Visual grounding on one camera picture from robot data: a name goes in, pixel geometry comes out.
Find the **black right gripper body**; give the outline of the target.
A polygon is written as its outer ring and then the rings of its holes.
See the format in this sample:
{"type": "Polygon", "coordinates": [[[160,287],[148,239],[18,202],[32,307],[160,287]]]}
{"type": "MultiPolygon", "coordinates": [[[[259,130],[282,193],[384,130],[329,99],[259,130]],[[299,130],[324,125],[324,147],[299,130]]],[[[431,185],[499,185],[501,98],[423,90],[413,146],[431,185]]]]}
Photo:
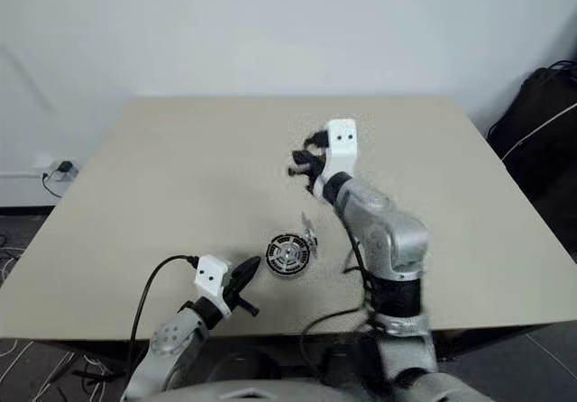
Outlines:
{"type": "Polygon", "coordinates": [[[307,191],[310,194],[322,194],[325,184],[328,181],[325,171],[326,159],[329,152],[329,147],[316,147],[310,145],[307,147],[307,153],[309,155],[310,165],[308,176],[308,186],[307,191]]]}

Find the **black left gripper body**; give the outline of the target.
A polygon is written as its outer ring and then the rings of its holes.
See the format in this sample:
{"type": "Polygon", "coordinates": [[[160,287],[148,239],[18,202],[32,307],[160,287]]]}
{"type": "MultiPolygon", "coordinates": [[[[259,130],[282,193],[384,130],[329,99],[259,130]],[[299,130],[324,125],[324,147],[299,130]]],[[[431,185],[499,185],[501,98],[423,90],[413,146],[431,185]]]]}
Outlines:
{"type": "Polygon", "coordinates": [[[241,297],[239,302],[235,301],[234,282],[232,280],[232,277],[230,277],[229,283],[224,289],[223,299],[231,311],[234,311],[235,308],[240,307],[244,311],[248,312],[251,316],[257,316],[260,312],[260,309],[258,307],[254,306],[243,297],[241,297]]]}

